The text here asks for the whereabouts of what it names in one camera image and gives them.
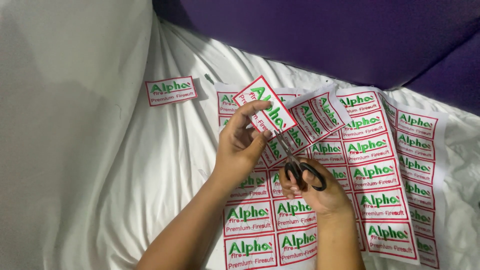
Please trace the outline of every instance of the left hand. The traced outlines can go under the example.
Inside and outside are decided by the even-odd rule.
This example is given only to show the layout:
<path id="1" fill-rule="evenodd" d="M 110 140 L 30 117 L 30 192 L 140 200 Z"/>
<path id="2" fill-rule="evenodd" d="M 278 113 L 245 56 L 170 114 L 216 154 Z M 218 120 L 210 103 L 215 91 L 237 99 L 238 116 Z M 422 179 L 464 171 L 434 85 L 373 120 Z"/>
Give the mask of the left hand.
<path id="1" fill-rule="evenodd" d="M 239 107 L 220 132 L 214 179 L 222 179 L 225 188 L 233 190 L 253 171 L 267 145 L 269 130 L 259 133 L 250 124 L 249 116 L 270 107 L 270 101 L 254 100 Z"/>

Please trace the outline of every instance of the right hand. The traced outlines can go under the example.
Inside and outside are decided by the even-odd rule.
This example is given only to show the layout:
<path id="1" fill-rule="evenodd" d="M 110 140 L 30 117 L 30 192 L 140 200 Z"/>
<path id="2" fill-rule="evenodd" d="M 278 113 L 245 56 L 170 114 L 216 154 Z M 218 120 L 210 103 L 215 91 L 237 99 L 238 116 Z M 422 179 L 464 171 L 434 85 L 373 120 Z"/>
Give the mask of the right hand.
<path id="1" fill-rule="evenodd" d="M 320 180 L 311 172 L 303 171 L 302 178 L 307 184 L 304 190 L 300 190 L 297 180 L 289 171 L 289 176 L 285 175 L 284 168 L 279 171 L 280 184 L 282 185 L 283 195 L 289 199 L 293 199 L 295 195 L 301 195 L 305 202 L 320 217 L 331 217 L 336 214 L 354 214 L 353 206 L 347 194 L 343 190 L 340 183 L 333 175 L 320 163 L 315 160 L 297 157 L 300 162 L 305 162 L 314 167 L 321 175 L 324 176 L 327 188 L 324 191 L 317 191 L 312 186 L 322 186 Z"/>

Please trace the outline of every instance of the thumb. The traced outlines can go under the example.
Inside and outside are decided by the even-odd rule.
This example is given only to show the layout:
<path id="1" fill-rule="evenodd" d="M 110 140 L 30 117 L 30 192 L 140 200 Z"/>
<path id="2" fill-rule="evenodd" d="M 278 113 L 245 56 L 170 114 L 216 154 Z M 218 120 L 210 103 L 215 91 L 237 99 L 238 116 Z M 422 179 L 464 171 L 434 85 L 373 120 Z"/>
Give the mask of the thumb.
<path id="1" fill-rule="evenodd" d="M 255 139 L 253 139 L 250 146 L 248 146 L 245 150 L 243 150 L 244 154 L 252 160 L 253 162 L 257 162 L 262 155 L 262 152 L 265 150 L 267 146 L 267 137 L 271 135 L 271 131 L 266 130 L 257 135 Z"/>

